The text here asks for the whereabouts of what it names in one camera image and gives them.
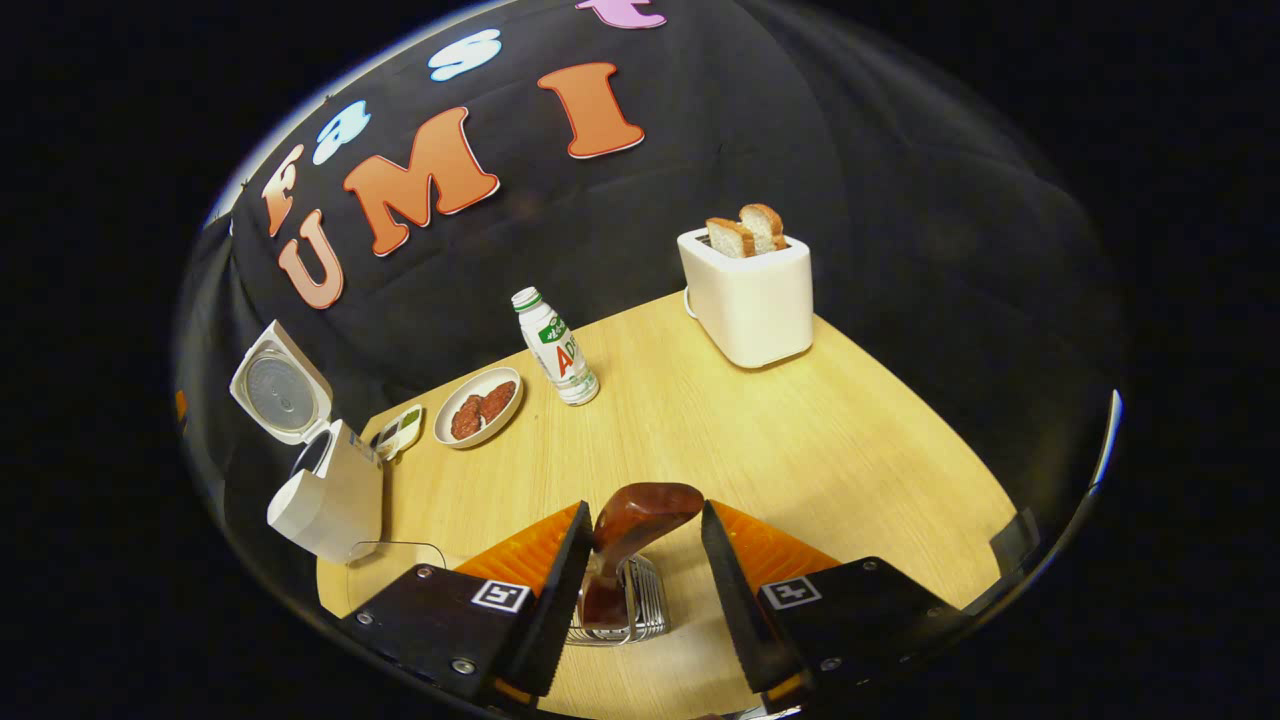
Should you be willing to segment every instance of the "plate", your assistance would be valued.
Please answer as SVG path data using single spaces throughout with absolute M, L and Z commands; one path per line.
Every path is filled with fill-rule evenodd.
M 485 423 L 484 418 L 480 419 L 480 432 L 466 438 L 454 439 L 453 438 L 453 415 L 462 407 L 462 404 L 467 397 L 472 395 L 479 395 L 484 397 L 493 392 L 493 389 L 502 383 L 515 382 L 516 395 L 511 396 L 511 402 L 502 409 L 502 413 L 493 419 L 492 423 Z M 520 401 L 525 398 L 525 383 L 520 379 L 520 373 L 511 368 L 494 368 L 492 370 L 485 370 L 479 375 L 462 383 L 458 389 L 453 391 L 453 395 L 444 401 L 440 406 L 439 413 L 435 414 L 435 441 L 440 445 L 447 445 L 454 450 L 462 450 L 466 447 L 472 447 L 480 445 L 481 442 L 498 434 L 498 430 L 511 420 L 511 416 L 516 414 L 516 409 L 520 407 Z

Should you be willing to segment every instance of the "black fabric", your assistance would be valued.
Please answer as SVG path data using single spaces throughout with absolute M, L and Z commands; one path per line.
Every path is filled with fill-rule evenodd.
M 676 236 L 751 201 L 810 246 L 817 313 L 947 420 L 1046 539 L 1065 524 L 1120 382 L 1123 328 L 1089 223 L 1056 174 L 964 88 L 860 28 L 756 0 L 662 12 L 653 31 L 552 1 L 461 22 L 330 97 L 206 228 L 177 322 L 187 445 L 228 532 L 289 592 L 314 597 L 310 556 L 262 515 L 301 447 L 276 443 L 227 392 L 269 322 L 329 379 L 333 416 L 360 428 L 520 351 L 512 292 L 538 286 L 577 327 L 678 291 Z M 502 32 L 498 56 L 429 78 L 433 54 L 485 28 Z M 613 92 L 646 137 L 576 160 L 564 110 L 536 81 L 602 60 L 618 67 Z M 316 135 L 356 100 L 370 124 L 315 167 Z M 408 223 L 408 241 L 375 256 L 343 179 L 375 154 L 407 165 L 419 126 L 454 106 L 468 109 L 467 140 L 500 190 L 451 217 L 433 191 L 430 224 Z M 271 238 L 260 193 L 297 143 L 293 209 Z M 312 209 L 346 277 L 323 311 L 276 261 Z M 301 254 L 320 277 L 306 242 Z

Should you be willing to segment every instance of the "bottle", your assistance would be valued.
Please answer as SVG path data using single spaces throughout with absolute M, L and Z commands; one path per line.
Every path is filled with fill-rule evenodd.
M 543 302 L 538 288 L 526 287 L 511 296 L 511 306 L 520 318 L 520 334 L 525 337 L 525 345 L 561 393 L 561 400 L 570 405 L 584 405 L 595 397 L 600 391 L 600 382 L 586 366 L 586 355 L 559 314 Z

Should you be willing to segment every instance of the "wire rack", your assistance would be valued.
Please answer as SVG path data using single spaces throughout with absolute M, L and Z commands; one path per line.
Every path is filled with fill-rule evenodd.
M 567 644 L 612 647 L 655 638 L 671 629 L 667 594 L 653 562 L 632 555 L 622 564 L 622 585 L 627 598 L 627 626 L 617 630 L 588 630 L 581 626 L 575 609 L 564 638 Z

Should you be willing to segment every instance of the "orange letter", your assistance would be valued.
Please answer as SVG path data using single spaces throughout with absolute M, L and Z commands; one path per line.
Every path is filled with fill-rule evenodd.
M 302 258 L 298 258 L 297 240 L 291 240 L 284 245 L 279 260 L 280 268 L 293 281 L 293 288 L 298 291 L 302 300 L 307 301 L 307 305 L 316 310 L 324 310 L 333 305 L 338 300 L 338 296 L 342 295 L 342 265 L 338 263 L 338 256 L 333 254 L 329 238 L 324 236 L 320 219 L 320 210 L 312 210 L 302 220 L 302 229 L 300 232 L 302 237 L 311 242 L 311 250 L 316 251 L 316 258 L 320 258 L 320 266 L 324 268 L 324 284 L 311 279 L 311 273 L 302 265 Z
M 262 188 L 262 200 L 266 200 L 266 217 L 269 225 L 266 232 L 271 237 L 280 232 L 280 223 L 293 208 L 293 199 L 285 197 L 285 190 L 293 190 L 293 181 L 298 179 L 298 172 L 293 169 L 293 161 L 302 156 L 302 146 L 298 145 L 284 156 L 284 161 L 275 169 L 271 179 L 266 181 Z
M 644 131 L 627 122 L 609 87 L 609 76 L 618 72 L 612 63 L 588 63 L 543 76 L 538 87 L 554 90 L 564 105 L 573 142 L 571 158 L 585 160 L 626 150 L 644 140 Z
M 374 255 L 381 258 L 408 240 L 408 225 L 392 218 L 398 210 L 419 227 L 431 222 L 430 183 L 439 197 L 435 209 L 452 215 L 498 192 L 498 176 L 480 169 L 462 132 L 466 108 L 445 110 L 422 123 L 413 135 L 408 169 L 374 155 L 356 165 L 342 188 L 355 192 L 374 231 Z

